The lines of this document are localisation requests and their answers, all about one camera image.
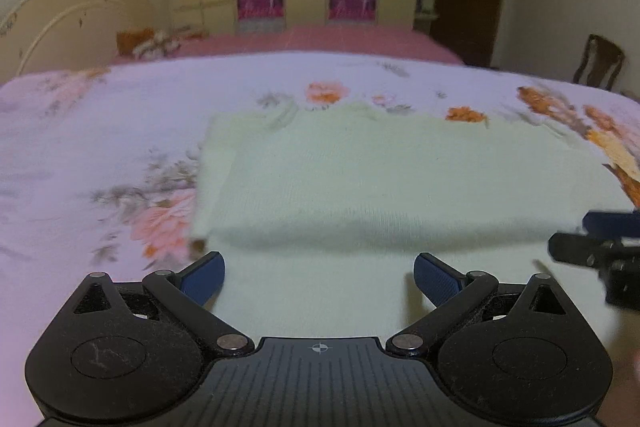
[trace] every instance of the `chair backrest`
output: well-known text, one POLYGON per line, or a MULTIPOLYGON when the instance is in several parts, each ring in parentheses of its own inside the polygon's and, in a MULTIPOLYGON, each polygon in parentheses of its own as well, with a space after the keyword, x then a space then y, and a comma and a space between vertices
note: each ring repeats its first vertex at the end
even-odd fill
POLYGON ((622 69, 625 54, 617 45, 604 37, 593 34, 589 35, 584 47, 584 53, 582 54, 582 62, 574 74, 574 84, 580 82, 592 54, 594 55, 593 65, 591 66, 591 71, 587 74, 585 84, 591 87, 601 87, 607 72, 613 68, 607 84, 604 87, 604 89, 610 91, 613 83, 616 81, 618 73, 620 73, 622 69))

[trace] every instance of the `headboard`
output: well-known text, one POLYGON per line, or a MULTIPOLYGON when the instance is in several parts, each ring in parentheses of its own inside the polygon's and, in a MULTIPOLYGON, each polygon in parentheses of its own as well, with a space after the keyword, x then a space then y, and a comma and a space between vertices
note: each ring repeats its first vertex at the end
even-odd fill
POLYGON ((149 0, 23 0, 0 20, 0 85, 18 74, 109 64, 116 32, 153 27, 149 0))

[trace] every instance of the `pink blanket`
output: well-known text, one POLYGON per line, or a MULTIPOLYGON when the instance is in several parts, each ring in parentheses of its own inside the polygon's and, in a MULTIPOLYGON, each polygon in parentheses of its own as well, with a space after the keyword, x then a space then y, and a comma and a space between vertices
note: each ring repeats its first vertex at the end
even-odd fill
MULTIPOLYGON (((276 51, 346 52, 463 64, 455 53, 422 33, 384 26, 348 25, 307 26, 278 34, 228 35, 184 41, 180 49, 168 58, 276 51)), ((127 64, 133 61, 133 58, 117 57, 114 63, 127 64)))

